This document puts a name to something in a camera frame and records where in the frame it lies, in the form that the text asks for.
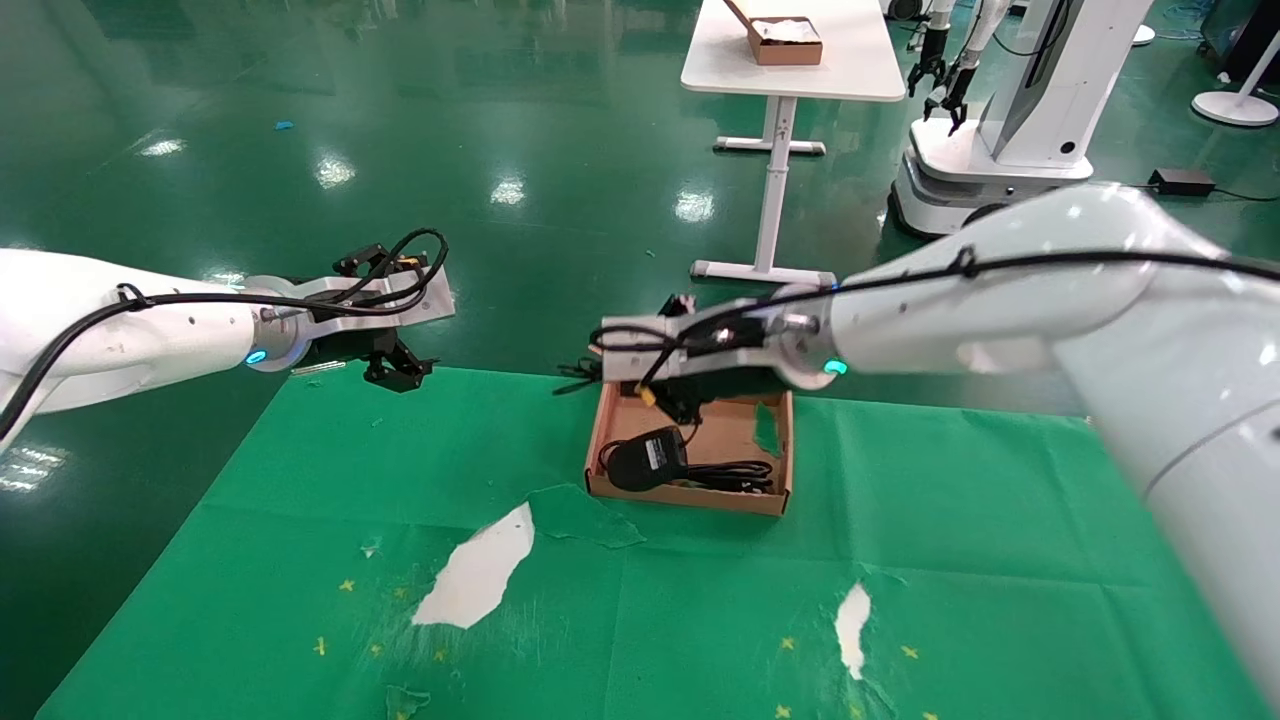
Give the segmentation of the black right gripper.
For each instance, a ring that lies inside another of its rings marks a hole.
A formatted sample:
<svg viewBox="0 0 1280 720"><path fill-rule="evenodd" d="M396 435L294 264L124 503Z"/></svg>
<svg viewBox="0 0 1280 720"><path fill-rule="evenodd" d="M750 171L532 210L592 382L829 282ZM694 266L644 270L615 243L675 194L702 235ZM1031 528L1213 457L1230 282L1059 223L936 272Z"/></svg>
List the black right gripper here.
<svg viewBox="0 0 1280 720"><path fill-rule="evenodd" d="M788 386L769 368L732 368L640 384L640 395L675 423L699 423L701 407L723 398L777 395Z"/></svg>

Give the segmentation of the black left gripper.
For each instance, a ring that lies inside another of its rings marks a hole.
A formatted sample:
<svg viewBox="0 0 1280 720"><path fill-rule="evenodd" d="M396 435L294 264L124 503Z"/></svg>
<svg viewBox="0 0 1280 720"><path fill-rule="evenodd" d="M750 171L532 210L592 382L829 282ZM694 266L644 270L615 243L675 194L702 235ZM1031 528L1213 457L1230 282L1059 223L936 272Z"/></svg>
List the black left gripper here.
<svg viewBox="0 0 1280 720"><path fill-rule="evenodd" d="M312 340L300 359L301 366L329 363L370 361L390 354L390 365L369 363L364 379L396 393L406 393L421 386L421 375L433 373L436 357L419 357L394 328L347 331Z"/></svg>

